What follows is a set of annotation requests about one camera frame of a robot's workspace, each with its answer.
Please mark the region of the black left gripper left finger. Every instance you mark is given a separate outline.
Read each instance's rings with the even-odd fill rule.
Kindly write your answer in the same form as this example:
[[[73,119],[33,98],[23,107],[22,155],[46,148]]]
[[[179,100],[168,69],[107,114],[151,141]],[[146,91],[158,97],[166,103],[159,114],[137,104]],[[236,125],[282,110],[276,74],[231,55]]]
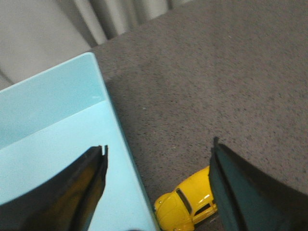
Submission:
[[[86,231],[103,195],[108,146],[92,146],[42,185],[0,207],[2,231]]]

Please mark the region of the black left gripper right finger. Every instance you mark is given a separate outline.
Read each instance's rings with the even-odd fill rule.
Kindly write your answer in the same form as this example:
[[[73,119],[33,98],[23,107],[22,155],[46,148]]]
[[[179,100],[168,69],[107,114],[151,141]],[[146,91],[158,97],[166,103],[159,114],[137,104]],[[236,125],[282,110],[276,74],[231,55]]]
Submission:
[[[250,164],[215,137],[210,186],[227,231],[306,231],[308,196]]]

